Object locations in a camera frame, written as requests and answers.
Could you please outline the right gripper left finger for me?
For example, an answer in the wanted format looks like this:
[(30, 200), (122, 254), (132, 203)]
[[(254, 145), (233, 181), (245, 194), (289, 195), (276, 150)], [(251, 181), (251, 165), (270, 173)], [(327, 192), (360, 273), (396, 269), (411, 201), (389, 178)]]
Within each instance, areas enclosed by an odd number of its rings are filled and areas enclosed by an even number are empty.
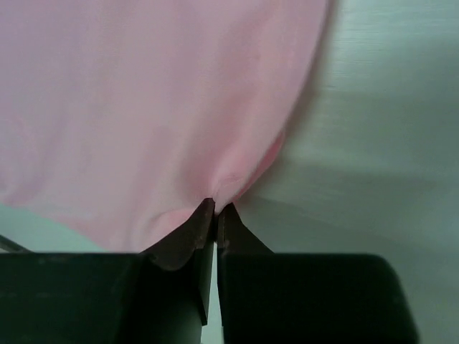
[(1, 239), (3, 343), (199, 343), (214, 202), (140, 253), (37, 253)]

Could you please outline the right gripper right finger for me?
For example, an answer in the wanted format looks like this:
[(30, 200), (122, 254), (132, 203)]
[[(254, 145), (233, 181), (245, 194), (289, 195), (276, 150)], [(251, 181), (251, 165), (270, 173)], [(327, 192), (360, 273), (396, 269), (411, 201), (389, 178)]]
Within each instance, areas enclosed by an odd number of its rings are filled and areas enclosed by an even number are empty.
[(275, 253), (235, 206), (217, 219), (226, 343), (418, 343), (395, 270), (373, 254)]

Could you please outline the pink t shirt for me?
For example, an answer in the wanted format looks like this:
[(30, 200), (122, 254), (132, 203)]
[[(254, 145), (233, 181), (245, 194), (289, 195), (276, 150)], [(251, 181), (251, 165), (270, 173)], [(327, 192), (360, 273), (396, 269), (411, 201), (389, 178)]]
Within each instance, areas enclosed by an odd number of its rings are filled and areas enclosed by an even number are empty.
[(1, 202), (141, 251), (275, 160), (329, 1), (3, 1)]

